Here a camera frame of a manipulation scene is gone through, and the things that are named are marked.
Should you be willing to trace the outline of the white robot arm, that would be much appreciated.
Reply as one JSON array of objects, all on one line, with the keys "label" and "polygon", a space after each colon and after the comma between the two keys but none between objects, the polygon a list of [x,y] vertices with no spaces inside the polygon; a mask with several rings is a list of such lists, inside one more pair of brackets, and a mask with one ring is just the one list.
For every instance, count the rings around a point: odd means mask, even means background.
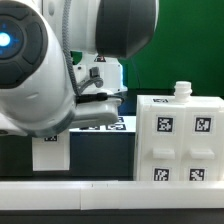
[{"label": "white robot arm", "polygon": [[115,123],[119,74],[95,60],[135,55],[158,16],[159,0],[0,0],[0,136]]}]

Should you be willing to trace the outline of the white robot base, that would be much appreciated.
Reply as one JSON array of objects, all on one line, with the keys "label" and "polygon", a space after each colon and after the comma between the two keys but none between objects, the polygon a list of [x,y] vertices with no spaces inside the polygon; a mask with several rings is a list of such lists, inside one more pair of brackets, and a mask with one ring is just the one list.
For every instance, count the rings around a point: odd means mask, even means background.
[{"label": "white robot base", "polygon": [[95,83],[91,84],[84,89],[84,94],[98,92],[117,94],[127,90],[123,84],[123,67],[119,61],[99,54],[83,53],[81,61],[73,66],[79,86],[91,79],[90,70],[94,67],[99,69],[99,77],[103,80],[103,84],[101,87],[97,87]]}]

